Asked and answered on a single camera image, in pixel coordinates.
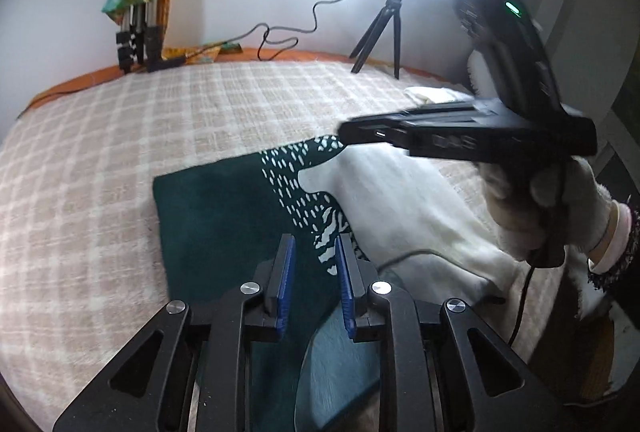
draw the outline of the dark green cloth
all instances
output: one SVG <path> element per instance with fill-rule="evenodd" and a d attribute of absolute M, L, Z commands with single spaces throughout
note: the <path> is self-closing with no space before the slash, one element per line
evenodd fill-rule
<path fill-rule="evenodd" d="M 329 194 L 307 194 L 298 171 L 342 149 L 324 136 L 221 160 L 154 180 L 162 261 L 172 299 L 211 301 L 250 280 L 275 256 L 283 233 L 296 237 L 289 325 L 278 344 L 254 344 L 252 421 L 256 432 L 294 429 L 294 404 L 306 346 L 339 300 L 332 253 L 349 232 Z"/>

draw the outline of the white fabric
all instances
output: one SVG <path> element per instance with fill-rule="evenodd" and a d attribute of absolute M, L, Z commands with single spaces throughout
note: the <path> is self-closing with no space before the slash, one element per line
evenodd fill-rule
<path fill-rule="evenodd" d="M 404 94 L 417 104 L 446 104 L 447 102 L 468 102 L 473 99 L 471 94 L 446 87 L 407 87 Z"/>
<path fill-rule="evenodd" d="M 516 262 L 428 159 L 386 143 L 349 146 L 298 181 L 335 197 L 377 268 L 410 255 L 390 269 L 414 298 L 473 304 L 513 283 Z"/>

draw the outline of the bed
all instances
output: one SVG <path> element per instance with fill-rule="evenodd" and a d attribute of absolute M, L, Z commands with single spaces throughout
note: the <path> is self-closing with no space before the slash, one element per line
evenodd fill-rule
<path fill-rule="evenodd" d="M 0 372 L 44 431 L 166 303 L 155 176 L 407 108 L 428 76 L 340 61 L 225 62 L 133 73 L 25 113 L 0 150 Z M 436 161 L 491 227 L 473 165 Z M 483 314 L 513 328 L 509 303 Z M 514 344 L 531 356 L 561 270 L 534 275 Z"/>

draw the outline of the gloved hand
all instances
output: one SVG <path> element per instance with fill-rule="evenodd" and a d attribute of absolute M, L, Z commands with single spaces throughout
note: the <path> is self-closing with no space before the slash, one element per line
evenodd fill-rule
<path fill-rule="evenodd" d="M 573 244 L 581 252 L 588 253 L 608 233 L 609 219 L 617 214 L 617 206 L 607 189 L 596 183 L 585 159 L 574 157 L 564 166 L 562 202 L 568 207 L 568 221 L 566 227 L 553 227 L 549 231 L 562 232 L 561 242 Z M 530 198 L 523 198 L 513 194 L 503 168 L 479 164 L 487 207 L 499 227 L 498 243 L 518 260 L 526 259 L 530 250 L 538 249 L 548 237 L 548 229 L 540 224 L 541 215 L 544 208 L 556 204 L 560 167 L 554 165 L 536 174 L 529 185 Z"/>

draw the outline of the green led light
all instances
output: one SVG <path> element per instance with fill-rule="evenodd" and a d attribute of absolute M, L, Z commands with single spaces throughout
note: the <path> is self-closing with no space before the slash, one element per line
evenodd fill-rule
<path fill-rule="evenodd" d="M 520 10 L 518 8 L 516 8 L 511 2 L 505 2 L 504 5 L 509 8 L 511 11 L 513 11 L 517 16 L 521 17 L 522 14 L 520 13 Z"/>

